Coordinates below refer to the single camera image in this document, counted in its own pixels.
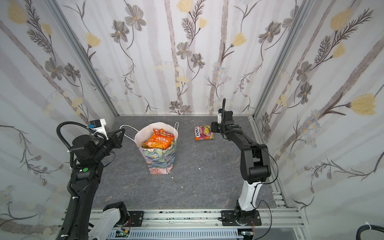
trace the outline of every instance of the black cable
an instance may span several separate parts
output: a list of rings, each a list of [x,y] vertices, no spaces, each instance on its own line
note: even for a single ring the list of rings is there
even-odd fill
[[[268,206],[268,203],[266,203],[266,201],[264,201],[264,200],[261,200],[261,201],[259,202],[259,205],[257,206],[257,208],[260,206],[260,203],[261,203],[262,201],[265,202],[265,204],[267,205],[267,207],[268,207],[268,209],[269,209],[269,213],[271,214],[271,224],[269,225],[268,231],[263,235],[263,236],[265,236],[265,235],[267,235],[267,233],[269,232],[269,230],[271,230],[271,227],[272,227],[272,212],[271,212],[271,209],[270,209],[269,206]]]
[[[254,209],[257,209],[257,208],[255,208],[254,207],[254,205],[253,205],[253,197],[255,196],[255,193],[256,193],[256,188],[257,188],[257,186],[259,185],[259,184],[271,184],[271,183],[274,183],[276,180],[277,180],[277,177],[279,176],[279,166],[277,165],[277,162],[276,162],[276,160],[267,152],[267,151],[265,151],[264,149],[262,149],[261,147],[260,147],[260,145],[257,145],[261,150],[263,150],[265,153],[267,153],[272,159],[273,159],[273,161],[275,162],[275,164],[276,164],[276,171],[277,171],[277,173],[276,173],[276,177],[275,177],[275,179],[272,181],[272,182],[268,182],[268,183],[258,183],[258,184],[256,184],[256,186],[255,186],[255,190],[253,191],[253,195],[252,195],[252,201],[251,201],[251,204],[252,204],[252,206],[253,206],[253,208]]]
[[[363,226],[359,227],[358,231],[356,232],[356,240],[361,240],[361,238],[360,238],[361,233],[363,231],[369,230],[369,229],[384,233],[384,227],[377,226],[377,225],[363,225]]]
[[[74,217],[76,215],[76,210],[77,210],[77,207],[79,204],[79,197],[77,196],[76,192],[72,189],[71,185],[72,185],[72,182],[69,181],[67,184],[67,190],[71,194],[71,197],[73,199],[73,207],[72,207],[71,217],[70,217],[70,220],[68,222],[67,228],[65,229],[65,233],[62,234],[62,237],[61,237],[61,239],[64,239],[64,240],[67,239],[69,237],[69,235],[71,234],[71,229],[72,229],[72,225],[74,222]]]
[[[62,122],[60,123],[57,128],[56,128],[56,134],[57,136],[59,137],[59,139],[64,143],[64,145],[68,148],[68,150],[70,151],[70,166],[72,169],[74,169],[76,167],[76,162],[73,164],[73,154],[71,154],[71,145],[67,142],[67,140],[65,140],[65,138],[63,137],[63,135],[61,134],[61,127],[63,127],[64,125],[68,125],[68,124],[73,124],[73,125],[77,125],[77,126],[80,126],[82,128],[85,128],[87,129],[88,131],[92,132],[92,133],[95,133],[97,135],[100,135],[103,137],[104,141],[107,140],[107,137],[102,134],[102,133],[99,133],[99,132],[96,132],[95,130],[93,129],[90,129],[89,127],[81,124],[81,123],[78,123],[78,122],[72,122],[72,121],[67,121],[67,122]]]
[[[114,156],[113,156],[113,159],[112,159],[112,161],[111,161],[111,162],[113,162],[113,160],[115,160],[115,157],[116,157],[116,153],[115,153],[115,152],[111,152],[111,153],[113,153],[113,154],[114,154]]]
[[[105,141],[107,140],[107,138],[104,134],[96,132],[95,130],[92,130],[89,127],[87,127],[81,123],[78,123],[78,122],[67,121],[67,122],[60,123],[56,128],[56,134],[59,137],[59,139],[64,143],[64,145],[68,148],[68,150],[70,151],[70,166],[72,169],[74,169],[76,167],[76,162],[74,162],[74,154],[71,151],[71,145],[67,142],[67,140],[65,140],[65,138],[61,134],[61,127],[63,127],[64,125],[68,125],[68,124],[73,124],[73,125],[83,127],[92,133],[95,133],[97,135],[102,136]],[[61,237],[63,240],[66,240],[71,233],[71,229],[72,229],[73,222],[74,222],[74,217],[76,215],[77,207],[79,204],[79,197],[77,196],[76,192],[72,189],[71,185],[72,185],[72,182],[69,181],[68,185],[67,185],[67,190],[71,194],[71,197],[73,199],[73,207],[72,207],[71,217],[70,217],[70,220],[68,222],[67,228],[65,230],[65,233],[62,234],[62,237]]]
[[[91,228],[93,228],[94,227],[94,225],[92,224],[92,223],[88,223],[88,226],[90,226]]]

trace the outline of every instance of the snack bag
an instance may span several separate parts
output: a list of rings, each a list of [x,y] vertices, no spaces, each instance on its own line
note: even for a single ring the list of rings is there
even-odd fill
[[[210,125],[204,125],[204,126],[195,126],[195,139],[202,140],[202,139],[214,139],[214,133],[211,131]]]
[[[164,129],[153,129],[153,135],[145,143],[143,148],[160,148],[167,149],[175,139],[175,135],[166,133]]]

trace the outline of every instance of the electrical wire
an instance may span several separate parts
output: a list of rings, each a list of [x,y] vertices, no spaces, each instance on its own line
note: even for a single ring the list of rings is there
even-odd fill
[[[277,177],[279,176],[279,166],[277,165],[277,162],[276,162],[276,160],[267,152],[267,151],[265,151],[264,149],[262,149],[261,147],[260,147],[260,145],[257,145],[262,151],[264,151],[265,153],[267,153],[271,158],[272,158],[272,160],[275,162],[275,165],[276,165],[276,177],[275,177],[275,179],[272,181],[272,182],[268,182],[268,183],[258,183],[258,184],[256,184],[256,186],[255,186],[255,190],[254,190],[254,192],[253,192],[253,195],[252,195],[252,201],[251,201],[251,204],[252,204],[252,206],[253,206],[253,208],[254,209],[257,209],[257,208],[255,208],[255,206],[253,205],[253,197],[255,196],[255,193],[256,193],[256,188],[257,188],[257,186],[259,185],[259,184],[272,184],[272,183],[274,183],[276,180],[277,180]]]
[[[265,202],[265,204],[267,205],[267,207],[268,207],[268,209],[269,209],[269,213],[271,214],[271,224],[269,225],[268,231],[263,235],[263,236],[265,236],[265,235],[267,235],[267,233],[269,232],[269,230],[271,230],[271,227],[272,227],[272,212],[271,212],[271,209],[269,208],[268,203],[266,203],[266,201],[264,201],[264,200],[261,200],[261,201],[259,202],[259,205],[257,206],[257,208],[260,206],[260,203],[261,203],[261,202]]]
[[[371,225],[371,224],[370,225],[363,225],[363,226],[359,227],[358,231],[356,232],[356,240],[361,240],[361,238],[360,238],[361,233],[365,230],[370,230],[370,229],[384,233],[384,227],[377,226],[377,225]]]
[[[81,123],[78,123],[78,122],[67,121],[67,122],[60,123],[56,128],[56,134],[59,137],[59,139],[64,143],[64,145],[68,148],[68,150],[70,152],[70,166],[71,166],[71,169],[74,169],[76,167],[76,161],[74,160],[74,154],[71,151],[71,145],[68,143],[68,141],[61,134],[61,128],[64,125],[68,125],[68,124],[80,126],[80,127],[85,128],[94,134],[100,135],[103,137],[104,141],[107,140],[107,137],[104,134],[96,132],[95,130],[93,130],[93,129],[91,129],[91,128],[89,128],[89,127],[87,127]],[[62,234],[60,236],[61,239],[63,239],[63,240],[66,240],[71,233],[72,225],[74,223],[74,217],[76,215],[77,207],[79,204],[79,196],[76,194],[75,190],[72,189],[72,182],[71,181],[69,181],[67,184],[67,191],[71,194],[71,197],[73,200],[73,205],[72,205],[71,217],[70,217],[70,220],[68,221],[67,228],[65,229],[64,234]]]
[[[115,157],[116,157],[116,153],[115,153],[115,152],[111,152],[111,153],[113,153],[113,154],[114,154],[114,156],[113,156],[113,159],[112,159],[112,161],[111,161],[111,162],[113,162],[113,160],[115,160]]]
[[[126,227],[126,226],[128,226],[128,224],[129,224],[129,232],[131,232],[131,222],[132,222],[132,218],[129,218],[129,221],[127,222],[127,224],[124,225],[124,226],[122,226],[120,229],[121,229],[124,233],[128,233],[128,232],[126,232],[126,230],[123,229],[123,228]]]

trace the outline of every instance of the yellow flower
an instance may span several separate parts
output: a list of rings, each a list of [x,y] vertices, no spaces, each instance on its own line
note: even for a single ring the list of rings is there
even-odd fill
[[[176,6],[181,12],[188,13],[192,10],[192,4],[192,0],[180,0]]]
[[[281,99],[281,102],[283,103],[283,107],[286,107],[287,106],[287,96],[283,94],[283,95],[281,95],[280,99]]]
[[[232,41],[232,45],[234,46],[241,46],[243,43],[245,43],[247,39],[242,33],[238,33],[235,35],[235,38]]]
[[[97,46],[100,45],[101,40],[98,39],[92,33],[87,33],[87,37],[86,38],[87,38],[88,45],[90,45],[91,47],[97,47]]]
[[[344,12],[340,12],[336,14],[333,18],[331,18],[331,28],[334,31],[340,30],[347,23],[349,17],[351,16],[351,9],[347,9]]]
[[[43,111],[43,115],[45,115],[45,116],[49,116],[49,115],[50,115],[50,112],[49,112],[47,109],[45,109],[45,110]]]
[[[179,82],[185,82],[185,83],[188,83],[189,82],[189,79],[184,77],[184,76],[180,76],[180,77],[177,77],[176,78]]]
[[[204,28],[207,25],[207,20],[204,18],[199,18],[199,28]]]
[[[83,103],[83,99],[82,98],[74,98],[74,100],[72,102],[72,106],[74,108],[76,108],[77,106],[79,106],[82,103]]]
[[[55,109],[55,107],[54,107],[52,104],[48,104],[48,105],[47,105],[47,109],[48,109],[49,111],[53,111],[53,110]]]
[[[23,24],[27,21],[27,17],[23,8],[16,1],[9,1],[8,18],[17,24]]]
[[[338,58],[341,57],[345,53],[345,47],[343,43],[340,43],[339,46],[333,52],[333,57]]]
[[[80,116],[80,114],[81,114],[81,110],[78,108],[78,109],[76,109],[76,112],[75,112],[77,115],[79,115]]]
[[[350,102],[347,107],[351,108],[355,113],[360,115],[373,115],[376,98],[372,93],[357,97],[355,100]]]
[[[41,27],[43,28],[44,32],[46,34],[48,34],[49,36],[52,35],[52,29],[51,29],[51,26],[49,24],[46,24],[46,23],[42,23],[41,24]]]

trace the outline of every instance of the floral wallpaper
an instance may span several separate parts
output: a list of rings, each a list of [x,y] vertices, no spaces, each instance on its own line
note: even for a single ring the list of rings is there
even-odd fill
[[[301,1],[58,0],[119,114],[252,114]]]
[[[383,13],[382,2],[314,1],[256,115],[314,240],[383,225]]]
[[[70,197],[57,125],[114,117],[44,1],[1,1],[0,12],[0,238],[52,239]]]

